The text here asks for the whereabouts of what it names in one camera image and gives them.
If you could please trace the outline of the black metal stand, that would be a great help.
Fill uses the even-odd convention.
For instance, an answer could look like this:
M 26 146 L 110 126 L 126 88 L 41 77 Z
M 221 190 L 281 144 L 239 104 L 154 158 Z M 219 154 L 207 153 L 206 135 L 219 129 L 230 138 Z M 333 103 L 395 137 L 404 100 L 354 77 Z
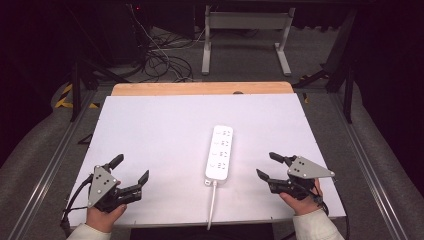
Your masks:
M 311 76 L 303 76 L 298 83 L 292 85 L 293 88 L 300 89 L 325 76 L 329 79 L 325 86 L 325 89 L 329 93 L 336 93 L 340 87 L 344 85 L 343 115 L 348 123 L 352 122 L 351 105 L 354 69 L 346 50 L 349 45 L 351 30 L 354 26 L 356 14 L 357 11 L 355 9 L 348 12 L 322 69 Z
M 117 83 L 126 83 L 126 80 L 117 74 L 101 67 L 91 60 L 78 58 L 72 67 L 71 84 L 72 84 L 72 117 L 74 122 L 82 111 L 81 100 L 81 85 L 89 91 L 95 91 L 98 86 L 98 80 L 105 77 L 107 80 L 112 80 Z

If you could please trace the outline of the person's dark clothing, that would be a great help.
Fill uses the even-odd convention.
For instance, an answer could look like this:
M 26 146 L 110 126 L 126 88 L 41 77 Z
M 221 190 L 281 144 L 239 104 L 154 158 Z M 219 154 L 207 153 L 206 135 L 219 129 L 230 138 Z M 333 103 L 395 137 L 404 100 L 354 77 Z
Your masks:
M 209 231 L 200 227 L 134 229 L 130 240 L 274 240 L 270 226 L 222 226 Z

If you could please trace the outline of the black equipment case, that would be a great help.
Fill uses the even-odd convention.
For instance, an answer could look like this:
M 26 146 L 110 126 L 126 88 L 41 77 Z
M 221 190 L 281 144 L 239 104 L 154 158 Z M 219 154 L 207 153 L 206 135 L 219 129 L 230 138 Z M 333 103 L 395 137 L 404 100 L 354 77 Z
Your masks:
M 130 4 L 105 3 L 99 7 L 99 18 L 112 63 L 144 65 L 147 37 L 135 18 L 132 6 Z

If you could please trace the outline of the white power strip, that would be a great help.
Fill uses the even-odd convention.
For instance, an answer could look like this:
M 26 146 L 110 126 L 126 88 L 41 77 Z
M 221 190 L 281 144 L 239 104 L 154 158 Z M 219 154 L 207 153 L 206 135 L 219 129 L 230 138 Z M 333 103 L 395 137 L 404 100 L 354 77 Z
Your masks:
M 205 169 L 206 186 L 211 186 L 214 181 L 225 182 L 228 178 L 232 140 L 232 127 L 217 125 L 213 128 Z

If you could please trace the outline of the yellow black hazard tape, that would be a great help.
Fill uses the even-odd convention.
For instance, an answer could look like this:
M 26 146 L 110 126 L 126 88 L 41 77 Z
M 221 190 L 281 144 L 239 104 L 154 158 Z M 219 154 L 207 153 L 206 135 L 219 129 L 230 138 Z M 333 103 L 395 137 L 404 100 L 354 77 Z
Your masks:
M 64 88 L 64 90 L 62 91 L 59 100 L 57 101 L 57 103 L 55 104 L 55 108 L 73 108 L 73 103 L 72 102 L 67 102 L 66 99 L 68 97 L 68 95 L 70 94 L 71 90 L 72 90 L 72 83 L 68 83 L 66 85 L 66 87 Z M 91 109 L 98 109 L 100 108 L 101 104 L 100 103 L 90 103 L 89 108 Z

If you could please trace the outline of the white metal desk frame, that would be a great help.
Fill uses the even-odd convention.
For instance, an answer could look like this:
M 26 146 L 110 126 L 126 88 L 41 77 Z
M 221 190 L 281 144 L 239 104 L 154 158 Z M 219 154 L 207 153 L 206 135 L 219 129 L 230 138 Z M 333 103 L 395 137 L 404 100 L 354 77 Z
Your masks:
M 289 8 L 282 13 L 259 13 L 259 12 L 219 12 L 212 11 L 211 5 L 205 7 L 204 47 L 201 72 L 208 75 L 211 62 L 211 29 L 258 29 L 258 30 L 282 30 L 281 40 L 274 44 L 281 69 L 285 76 L 292 74 L 287 57 L 285 44 L 294 19 L 295 8 Z

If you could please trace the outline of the aluminium floor rail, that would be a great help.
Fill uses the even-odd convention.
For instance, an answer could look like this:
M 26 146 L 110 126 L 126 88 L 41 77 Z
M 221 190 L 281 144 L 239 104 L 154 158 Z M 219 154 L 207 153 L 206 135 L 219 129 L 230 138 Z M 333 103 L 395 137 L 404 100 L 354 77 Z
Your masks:
M 66 131 L 59 142 L 59 145 L 57 146 L 53 156 L 50 158 L 49 164 L 41 175 L 41 178 L 35 185 L 35 188 L 32 191 L 32 194 L 27 201 L 24 210 L 20 214 L 7 240 L 22 240 L 27 233 L 64 160 L 64 157 L 69 149 L 70 141 L 81 122 L 82 116 L 88 109 L 95 94 L 96 92 L 94 90 L 88 90 L 87 93 L 82 97 L 82 102 L 80 103 L 81 110 L 68 124 Z
M 376 202 L 376 205 L 382 215 L 382 218 L 390 232 L 393 240 L 409 240 L 395 210 L 391 204 L 385 188 L 383 187 L 380 179 L 378 178 L 371 162 L 366 154 L 363 145 L 355 131 L 353 124 L 347 121 L 343 112 L 343 104 L 336 94 L 329 94 L 330 101 L 342 122 L 345 131 L 349 136 L 352 144 L 353 151 L 356 156 L 356 161 L 364 175 L 365 181 L 371 191 L 371 194 Z

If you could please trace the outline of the person's right hand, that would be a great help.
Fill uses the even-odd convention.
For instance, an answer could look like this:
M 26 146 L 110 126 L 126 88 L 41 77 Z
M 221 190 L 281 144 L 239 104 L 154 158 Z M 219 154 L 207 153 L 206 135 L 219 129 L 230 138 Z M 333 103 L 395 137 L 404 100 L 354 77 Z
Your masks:
M 307 196 L 303 200 L 297 200 L 287 193 L 280 193 L 280 198 L 294 210 L 296 216 L 306 215 L 316 210 L 321 210 L 322 206 L 316 203 L 312 196 Z

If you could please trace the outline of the person's left hand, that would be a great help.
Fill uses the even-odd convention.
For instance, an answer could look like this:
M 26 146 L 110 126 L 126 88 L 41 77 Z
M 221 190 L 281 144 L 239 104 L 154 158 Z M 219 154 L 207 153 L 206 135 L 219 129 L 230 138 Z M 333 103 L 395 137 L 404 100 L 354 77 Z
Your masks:
M 86 224 L 100 232 L 110 233 L 114 223 L 124 214 L 126 204 L 122 204 L 112 212 L 102 212 L 95 207 L 87 209 Z

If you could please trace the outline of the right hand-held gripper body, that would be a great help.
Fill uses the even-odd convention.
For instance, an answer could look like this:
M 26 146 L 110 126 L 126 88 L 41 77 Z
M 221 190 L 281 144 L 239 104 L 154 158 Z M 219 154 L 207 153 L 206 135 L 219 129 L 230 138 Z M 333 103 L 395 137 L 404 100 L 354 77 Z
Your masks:
M 311 160 L 302 156 L 291 156 L 293 163 L 288 166 L 287 180 L 270 178 L 268 185 L 273 194 L 282 192 L 291 195 L 297 200 L 303 200 L 307 196 L 312 196 L 314 201 L 321 201 L 322 196 L 315 194 L 315 180 L 318 178 L 334 177 L 335 173 L 324 168 Z

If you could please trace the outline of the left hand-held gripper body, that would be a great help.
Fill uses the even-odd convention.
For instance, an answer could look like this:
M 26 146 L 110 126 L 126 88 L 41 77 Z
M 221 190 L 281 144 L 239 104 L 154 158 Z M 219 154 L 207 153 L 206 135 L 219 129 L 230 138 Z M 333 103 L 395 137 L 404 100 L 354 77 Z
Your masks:
M 141 184 L 119 188 L 118 180 L 111 174 L 111 168 L 108 165 L 96 166 L 88 193 L 87 207 L 95 207 L 101 212 L 111 213 L 123 204 L 141 200 L 141 189 Z

